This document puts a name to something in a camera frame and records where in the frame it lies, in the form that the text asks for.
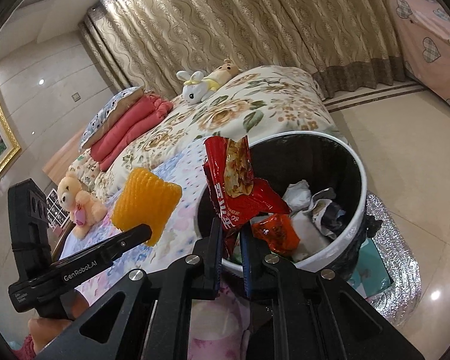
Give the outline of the left hand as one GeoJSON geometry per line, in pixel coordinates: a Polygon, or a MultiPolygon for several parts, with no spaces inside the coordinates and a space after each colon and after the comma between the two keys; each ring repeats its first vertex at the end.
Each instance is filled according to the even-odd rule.
{"type": "Polygon", "coordinates": [[[80,293],[76,292],[70,311],[72,320],[68,319],[46,319],[38,317],[28,322],[29,334],[31,335],[33,349],[38,354],[47,344],[59,336],[89,307],[88,301],[80,293]]]}

